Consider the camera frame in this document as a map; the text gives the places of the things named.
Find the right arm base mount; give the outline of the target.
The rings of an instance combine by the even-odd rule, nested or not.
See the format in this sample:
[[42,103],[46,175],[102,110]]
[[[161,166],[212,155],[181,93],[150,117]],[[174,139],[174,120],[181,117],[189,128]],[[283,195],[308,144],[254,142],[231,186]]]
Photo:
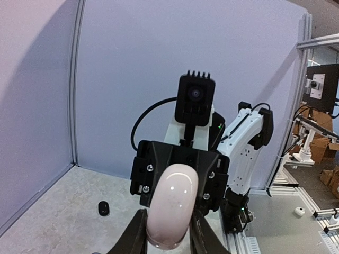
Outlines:
[[220,204],[222,225],[225,234],[243,232],[249,219],[249,191],[242,195],[228,188]]

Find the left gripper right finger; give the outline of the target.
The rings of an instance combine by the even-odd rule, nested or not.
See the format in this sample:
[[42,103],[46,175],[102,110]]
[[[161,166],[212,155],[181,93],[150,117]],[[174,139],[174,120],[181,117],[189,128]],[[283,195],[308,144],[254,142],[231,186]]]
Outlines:
[[230,254],[197,209],[193,210],[189,233],[191,254]]

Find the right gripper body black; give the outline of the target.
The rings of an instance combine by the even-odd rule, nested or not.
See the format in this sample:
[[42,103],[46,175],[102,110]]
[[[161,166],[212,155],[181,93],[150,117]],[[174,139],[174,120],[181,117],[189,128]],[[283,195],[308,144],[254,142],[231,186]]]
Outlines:
[[130,193],[141,196],[139,204],[150,207],[162,173],[173,164],[190,166],[198,174],[195,205],[201,213],[217,211],[226,190],[229,158],[215,151],[147,140],[139,142],[130,177]]

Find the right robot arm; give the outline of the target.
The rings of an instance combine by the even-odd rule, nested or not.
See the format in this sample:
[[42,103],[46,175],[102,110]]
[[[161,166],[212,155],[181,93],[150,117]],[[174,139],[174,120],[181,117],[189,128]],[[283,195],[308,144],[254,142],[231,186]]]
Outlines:
[[273,113],[265,103],[238,105],[230,125],[211,111],[208,124],[198,127],[189,147],[182,146],[185,125],[172,119],[163,142],[142,140],[134,145],[130,193],[148,207],[164,170],[173,164],[192,167],[199,178],[196,204],[203,215],[221,211],[226,233],[242,232],[254,165],[273,133]]

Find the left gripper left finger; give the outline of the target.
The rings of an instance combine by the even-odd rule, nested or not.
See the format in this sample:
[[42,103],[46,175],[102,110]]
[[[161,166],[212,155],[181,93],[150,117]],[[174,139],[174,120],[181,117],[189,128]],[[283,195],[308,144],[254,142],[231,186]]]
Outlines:
[[146,254],[148,251],[147,218],[147,210],[139,209],[107,254]]

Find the pink earbud charging case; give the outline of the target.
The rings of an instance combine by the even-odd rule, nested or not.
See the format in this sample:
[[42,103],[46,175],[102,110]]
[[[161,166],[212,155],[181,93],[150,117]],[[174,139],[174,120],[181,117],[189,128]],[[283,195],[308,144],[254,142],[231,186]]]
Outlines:
[[197,172],[184,164],[168,166],[151,199],[146,223],[148,241],[162,250],[177,248],[189,228],[198,192]]

